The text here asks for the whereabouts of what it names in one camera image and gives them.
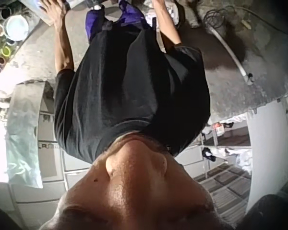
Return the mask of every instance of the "nose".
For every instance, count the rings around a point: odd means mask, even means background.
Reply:
[[[106,169],[111,206],[128,218],[149,215],[165,187],[166,157],[143,142],[132,140],[107,158]]]

